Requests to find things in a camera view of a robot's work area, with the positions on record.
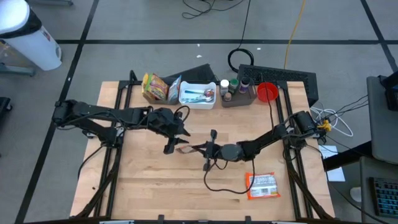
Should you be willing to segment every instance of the snack bag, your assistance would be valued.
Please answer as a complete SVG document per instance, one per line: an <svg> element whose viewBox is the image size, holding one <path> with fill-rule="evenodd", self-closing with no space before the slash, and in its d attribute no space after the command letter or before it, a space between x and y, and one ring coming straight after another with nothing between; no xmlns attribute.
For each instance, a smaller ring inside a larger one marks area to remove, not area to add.
<svg viewBox="0 0 398 224"><path fill-rule="evenodd" d="M252 173L246 173L246 186L250 187L253 180ZM274 177L274 172L262 175L254 176L254 183L250 191L248 191L248 199L256 198L270 198L270 197L280 197L278 193L278 186Z"/></svg>
<svg viewBox="0 0 398 224"><path fill-rule="evenodd" d="M171 103L178 98L180 93L181 75L173 82L169 88L169 94L167 95L167 102Z"/></svg>
<svg viewBox="0 0 398 224"><path fill-rule="evenodd" d="M163 82L156 74L145 73L142 79L142 94L153 100L166 100L168 84Z"/></svg>

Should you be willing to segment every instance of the floor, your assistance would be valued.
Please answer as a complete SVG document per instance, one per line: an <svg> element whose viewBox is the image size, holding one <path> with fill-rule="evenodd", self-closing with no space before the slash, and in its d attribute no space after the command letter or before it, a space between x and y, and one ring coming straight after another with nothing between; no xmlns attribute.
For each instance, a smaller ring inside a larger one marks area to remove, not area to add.
<svg viewBox="0 0 398 224"><path fill-rule="evenodd" d="M215 6L227 8L237 1L218 0ZM145 72L167 76L209 63L219 78L231 78L235 74L227 54L241 38L248 5L245 0L229 11L188 20L181 13L191 11L176 0L74 0L74 6L29 2L60 43L63 63L34 77L0 76L0 95L10 97L14 105L0 129L1 223L15 222L39 154L43 157L47 150L25 222L68 218L87 140L77 130L52 136L50 118L58 99L95 104L101 82L125 80L131 69L142 78ZM188 2L203 6L197 0ZM296 0L251 1L243 48L253 53L255 65L283 68L300 5ZM397 8L393 0L308 0L294 38L307 41L291 45L287 68L317 74L319 102L325 108L357 100L366 95L366 77L390 75L396 69ZM240 54L232 61L236 66L249 63ZM335 132L331 137L348 147L370 140L367 107L343 118L354 137ZM348 195L359 186L359 165L343 170L346 182L333 185ZM330 190L336 216L360 222L360 212Z"/></svg>

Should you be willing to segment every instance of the small bottle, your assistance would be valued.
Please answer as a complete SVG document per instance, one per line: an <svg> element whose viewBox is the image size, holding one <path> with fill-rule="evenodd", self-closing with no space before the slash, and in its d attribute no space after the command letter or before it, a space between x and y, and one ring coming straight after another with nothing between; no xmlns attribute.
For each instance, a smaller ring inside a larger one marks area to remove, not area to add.
<svg viewBox="0 0 398 224"><path fill-rule="evenodd" d="M225 93L224 95L224 101L231 101L232 100L232 94L231 93Z"/></svg>
<svg viewBox="0 0 398 224"><path fill-rule="evenodd" d="M241 85L239 86L239 92L245 94L249 90L250 78L243 77L241 80Z"/></svg>
<svg viewBox="0 0 398 224"><path fill-rule="evenodd" d="M233 78L229 81L228 91L233 95L236 92L238 86L239 86L239 81L236 78Z"/></svg>
<svg viewBox="0 0 398 224"><path fill-rule="evenodd" d="M228 86L229 86L229 81L228 80L222 80L220 82L220 94L221 94L221 96L224 96L225 93L228 92Z"/></svg>

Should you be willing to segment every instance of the orange snack bag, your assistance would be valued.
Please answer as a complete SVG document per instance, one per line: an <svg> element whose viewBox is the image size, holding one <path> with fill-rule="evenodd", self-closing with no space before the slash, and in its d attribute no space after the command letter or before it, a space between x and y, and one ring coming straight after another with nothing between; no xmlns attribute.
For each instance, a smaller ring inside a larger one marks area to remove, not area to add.
<svg viewBox="0 0 398 224"><path fill-rule="evenodd" d="M249 188L253 179L252 173L246 173L246 187ZM250 191L247 192L248 199L280 197L278 186L274 177L274 172L259 174L254 176L254 183Z"/></svg>

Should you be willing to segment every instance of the table leg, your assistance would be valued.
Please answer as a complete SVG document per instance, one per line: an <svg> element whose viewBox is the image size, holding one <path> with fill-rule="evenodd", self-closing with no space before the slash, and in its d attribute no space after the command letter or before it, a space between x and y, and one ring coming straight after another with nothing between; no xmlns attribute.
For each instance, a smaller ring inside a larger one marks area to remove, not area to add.
<svg viewBox="0 0 398 224"><path fill-rule="evenodd" d="M371 141L368 141L345 152L341 152L335 156L324 159L323 167L326 171L328 171L351 164L353 162L358 162L361 156L373 157L371 143Z"/></svg>

